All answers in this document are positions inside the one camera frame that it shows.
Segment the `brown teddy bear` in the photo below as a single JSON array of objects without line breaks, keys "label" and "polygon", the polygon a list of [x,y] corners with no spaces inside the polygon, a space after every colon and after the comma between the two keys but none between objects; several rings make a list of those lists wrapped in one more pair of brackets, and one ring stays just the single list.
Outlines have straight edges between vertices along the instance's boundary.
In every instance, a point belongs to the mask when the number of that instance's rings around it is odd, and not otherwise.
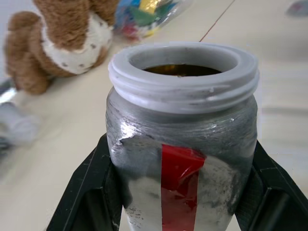
[{"label": "brown teddy bear", "polygon": [[14,14],[4,53],[18,90],[44,93],[50,78],[71,77],[99,66],[112,41],[119,0],[33,0],[33,12]]}]

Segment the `silver paint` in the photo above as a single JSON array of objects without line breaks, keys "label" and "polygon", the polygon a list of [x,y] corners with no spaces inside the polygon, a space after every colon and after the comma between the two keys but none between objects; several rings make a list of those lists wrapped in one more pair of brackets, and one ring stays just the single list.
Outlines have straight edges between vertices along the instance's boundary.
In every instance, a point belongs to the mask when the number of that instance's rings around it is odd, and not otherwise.
[{"label": "silver paint", "polygon": [[138,107],[112,89],[106,112],[108,145],[131,230],[162,230],[162,144],[206,155],[194,231],[226,230],[250,173],[256,119],[253,96],[222,112],[176,115]]}]

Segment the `white plastic jar neck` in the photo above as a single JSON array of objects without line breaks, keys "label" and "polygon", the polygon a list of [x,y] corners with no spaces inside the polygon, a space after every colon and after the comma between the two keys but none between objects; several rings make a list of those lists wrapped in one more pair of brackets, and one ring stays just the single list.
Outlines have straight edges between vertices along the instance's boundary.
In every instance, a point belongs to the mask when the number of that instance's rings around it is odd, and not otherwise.
[{"label": "white plastic jar neck", "polygon": [[[216,69],[209,76],[175,77],[144,71],[166,64]],[[116,54],[109,76],[117,93],[147,109],[176,114],[210,113],[230,108],[257,88],[257,59],[236,48],[199,42],[134,46]]]}]

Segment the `white table surface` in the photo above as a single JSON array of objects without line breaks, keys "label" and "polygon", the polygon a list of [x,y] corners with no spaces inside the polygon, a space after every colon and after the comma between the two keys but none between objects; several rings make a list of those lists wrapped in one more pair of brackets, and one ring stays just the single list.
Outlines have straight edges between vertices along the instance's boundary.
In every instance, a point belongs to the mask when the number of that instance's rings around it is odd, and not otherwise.
[{"label": "white table surface", "polygon": [[[256,54],[262,74],[256,93],[259,138],[307,195],[308,19],[284,17],[289,3],[195,0],[183,15],[143,42],[200,41],[214,25],[203,41],[235,45]],[[21,92],[14,98],[41,120],[41,126],[34,143],[16,149],[0,163],[0,230],[46,228],[72,173],[106,132],[105,100],[112,86],[107,63],[124,46],[114,43],[103,65],[56,81],[44,95]],[[120,230],[128,231],[124,216]],[[228,231],[239,231],[235,219]]]}]

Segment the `stuffed animal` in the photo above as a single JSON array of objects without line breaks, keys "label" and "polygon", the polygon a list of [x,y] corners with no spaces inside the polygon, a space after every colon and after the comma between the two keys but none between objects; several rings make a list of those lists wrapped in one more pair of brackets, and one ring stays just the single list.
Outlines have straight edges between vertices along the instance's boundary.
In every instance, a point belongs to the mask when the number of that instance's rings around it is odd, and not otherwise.
[{"label": "stuffed animal", "polygon": [[5,41],[6,72],[18,90],[44,93],[51,77],[83,74],[104,62],[119,0],[33,0],[42,17],[18,12]]}]

